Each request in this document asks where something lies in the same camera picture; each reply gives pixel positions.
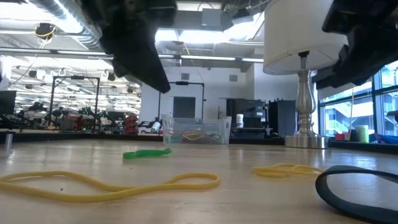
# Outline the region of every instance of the plastic bin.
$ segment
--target plastic bin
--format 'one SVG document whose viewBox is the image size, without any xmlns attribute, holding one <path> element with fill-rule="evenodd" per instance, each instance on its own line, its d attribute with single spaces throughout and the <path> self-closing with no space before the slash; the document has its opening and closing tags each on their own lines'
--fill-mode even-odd
<svg viewBox="0 0 398 224">
<path fill-rule="evenodd" d="M 230 116 L 223 119 L 163 117 L 163 142 L 165 144 L 228 145 L 231 133 Z"/>
</svg>

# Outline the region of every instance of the silver lamp base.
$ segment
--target silver lamp base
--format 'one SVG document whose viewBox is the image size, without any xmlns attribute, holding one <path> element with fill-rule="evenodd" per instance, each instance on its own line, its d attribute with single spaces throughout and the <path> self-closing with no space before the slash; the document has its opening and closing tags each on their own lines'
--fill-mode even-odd
<svg viewBox="0 0 398 224">
<path fill-rule="evenodd" d="M 285 146 L 306 149 L 327 149 L 329 138 L 322 136 L 286 136 Z"/>
</svg>

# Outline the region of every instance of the lamp stand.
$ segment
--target lamp stand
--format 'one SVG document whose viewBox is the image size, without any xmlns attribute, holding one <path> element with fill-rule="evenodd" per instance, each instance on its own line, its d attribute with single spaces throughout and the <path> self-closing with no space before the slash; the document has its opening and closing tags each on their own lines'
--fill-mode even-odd
<svg viewBox="0 0 398 224">
<path fill-rule="evenodd" d="M 307 70 L 307 56 L 310 52 L 301 52 L 301 71 L 298 73 L 298 94 L 296 111 L 299 115 L 298 131 L 293 136 L 285 137 L 285 146 L 307 149 L 326 149 L 329 139 L 313 132 L 312 113 L 317 107 L 310 88 L 311 72 Z"/>
</svg>

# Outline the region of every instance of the table surface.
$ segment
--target table surface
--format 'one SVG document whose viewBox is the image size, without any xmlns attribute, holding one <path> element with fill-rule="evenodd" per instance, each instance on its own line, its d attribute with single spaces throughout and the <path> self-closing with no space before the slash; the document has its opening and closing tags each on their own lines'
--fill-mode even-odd
<svg viewBox="0 0 398 224">
<path fill-rule="evenodd" d="M 122 153 L 165 149 L 160 142 L 56 141 L 14 144 L 0 159 L 1 175 L 38 170 L 70 170 L 110 184 L 150 185 L 189 172 L 218 174 L 221 185 L 202 191 L 161 191 L 100 203 L 66 203 L 0 190 L 1 223 L 362 223 L 336 212 L 319 198 L 315 178 L 258 177 L 252 167 L 280 162 L 327 169 L 352 165 L 398 172 L 398 156 L 342 149 L 283 146 L 173 146 L 161 158 L 122 160 Z M 339 197 L 398 210 L 398 188 L 378 177 L 345 174 L 329 178 Z M 66 194 L 100 194 L 74 180 L 55 177 L 16 181 Z"/>
</svg>

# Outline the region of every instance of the white lampshade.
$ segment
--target white lampshade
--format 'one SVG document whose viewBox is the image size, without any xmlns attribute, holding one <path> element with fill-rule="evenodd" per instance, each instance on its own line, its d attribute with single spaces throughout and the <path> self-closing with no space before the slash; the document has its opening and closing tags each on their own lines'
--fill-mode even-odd
<svg viewBox="0 0 398 224">
<path fill-rule="evenodd" d="M 333 0 L 272 0 L 264 13 L 264 73 L 300 71 L 299 52 L 310 51 L 308 69 L 333 65 L 345 35 L 322 31 Z"/>
</svg>

